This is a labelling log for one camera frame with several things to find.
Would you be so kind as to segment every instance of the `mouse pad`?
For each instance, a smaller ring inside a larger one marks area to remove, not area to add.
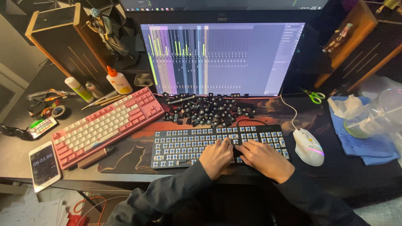
[[[158,98],[165,111],[169,111],[170,107],[166,104],[164,99]],[[250,99],[237,99],[239,102],[257,104],[257,114],[254,120],[263,121],[267,124],[279,124],[282,127],[285,143],[288,147],[288,152],[292,157],[293,164],[295,161],[299,164],[301,160],[295,153],[295,141],[292,135],[294,130],[291,120],[295,112],[290,107],[286,106],[280,98],[250,98]],[[332,127],[328,107],[325,104],[314,104],[310,98],[286,98],[286,103],[293,106],[297,110],[297,117],[294,120],[296,127],[307,129],[313,134],[320,144],[322,142],[338,143],[338,138],[334,133]],[[237,123],[239,120],[248,119],[245,116],[236,118]],[[113,144],[115,151],[106,158],[102,159],[98,165],[98,171],[101,173],[136,173],[136,174],[176,174],[185,170],[185,168],[178,169],[151,169],[151,155],[152,145],[154,140],[155,131],[159,130],[175,130],[175,129],[191,129],[191,125],[185,124],[186,119],[183,119],[183,125],[177,125],[173,122],[166,122],[159,119],[145,125],[130,136],[127,136],[120,141]],[[259,125],[254,121],[242,121],[239,126]],[[210,125],[198,125],[197,129],[210,128]],[[256,175],[254,169],[248,166],[234,166],[228,167],[224,172],[226,175]]]

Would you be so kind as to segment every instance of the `green label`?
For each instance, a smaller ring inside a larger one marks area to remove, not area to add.
[[[85,101],[89,100],[92,98],[92,95],[86,91],[84,87],[81,85],[77,88],[73,89],[80,97],[82,97]]]

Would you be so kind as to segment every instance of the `person's left hand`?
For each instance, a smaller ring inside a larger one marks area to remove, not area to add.
[[[223,142],[217,140],[214,145],[208,145],[200,156],[200,163],[211,180],[216,180],[233,159],[233,145],[230,138]]]

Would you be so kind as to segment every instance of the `hand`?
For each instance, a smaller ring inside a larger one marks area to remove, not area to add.
[[[200,156],[200,163],[211,180],[216,180],[233,159],[233,145],[230,138],[217,140],[208,145]]]
[[[280,184],[295,171],[295,167],[268,144],[249,140],[235,148],[243,154],[240,157],[244,163]]]

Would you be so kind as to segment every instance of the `mechanical keyboard without keycaps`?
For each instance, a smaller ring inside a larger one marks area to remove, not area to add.
[[[199,159],[208,145],[226,137],[230,138],[233,145],[241,145],[248,140],[269,144],[292,162],[286,149],[281,126],[256,125],[157,131],[152,147],[151,168],[189,167]],[[233,149],[231,164],[245,164],[240,155],[242,154],[238,150]]]
[[[52,134],[62,170],[131,134],[164,113],[146,87]]]

